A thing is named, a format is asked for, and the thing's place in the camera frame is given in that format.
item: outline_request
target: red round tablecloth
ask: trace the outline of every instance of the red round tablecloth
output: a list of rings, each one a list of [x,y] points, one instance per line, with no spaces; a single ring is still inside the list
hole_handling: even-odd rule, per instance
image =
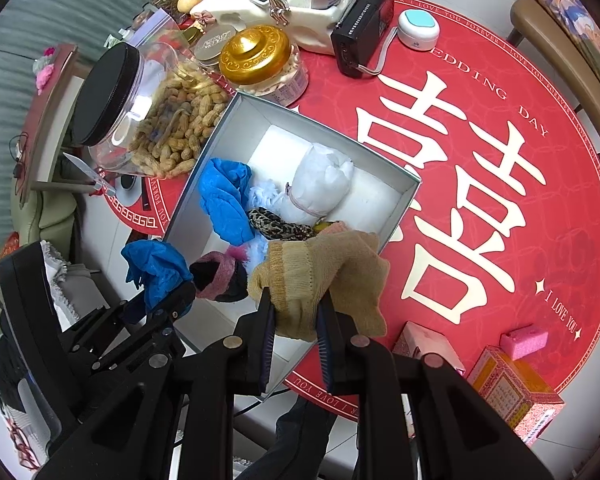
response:
[[[303,53],[301,114],[364,142],[422,178],[382,252],[391,348],[412,320],[446,335],[467,373],[500,334],[531,323],[547,346],[525,359],[560,392],[600,336],[600,164],[569,105],[528,60],[477,23],[422,0],[440,40],[394,40],[378,78],[341,75]],[[107,198],[131,227],[163,234],[185,179],[152,181],[152,211]],[[356,398],[324,391],[314,349],[286,383],[355,420]]]

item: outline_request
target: teal button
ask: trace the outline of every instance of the teal button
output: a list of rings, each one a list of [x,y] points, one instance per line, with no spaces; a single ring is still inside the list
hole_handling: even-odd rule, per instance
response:
[[[416,27],[435,27],[436,20],[433,19],[433,16],[429,14],[426,10],[422,9],[409,9],[405,11],[405,15],[407,16],[407,20],[411,25],[415,25]]]

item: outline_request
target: leopard print scarf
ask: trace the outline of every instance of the leopard print scarf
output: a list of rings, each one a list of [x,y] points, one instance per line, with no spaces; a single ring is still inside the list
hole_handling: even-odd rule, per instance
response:
[[[298,240],[304,241],[316,235],[311,226],[284,222],[275,213],[257,207],[247,211],[251,227],[259,231],[267,240]]]

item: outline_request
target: gold lid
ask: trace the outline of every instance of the gold lid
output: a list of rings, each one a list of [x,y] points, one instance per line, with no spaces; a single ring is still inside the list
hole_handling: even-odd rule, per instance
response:
[[[191,46],[197,43],[200,38],[202,38],[202,35],[205,33],[205,31],[198,24],[198,22],[195,22],[193,25],[183,30],[182,33],[185,40],[187,40],[187,43],[189,43],[189,46]]]
[[[231,82],[252,85],[275,76],[291,56],[286,32],[271,25],[245,28],[222,48],[220,72]]]

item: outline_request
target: black jar lid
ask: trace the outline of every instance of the black jar lid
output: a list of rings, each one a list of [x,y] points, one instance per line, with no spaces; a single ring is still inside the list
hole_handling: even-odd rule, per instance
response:
[[[75,102],[74,142],[95,146],[109,133],[133,88],[140,53],[128,43],[107,50],[84,80]]]

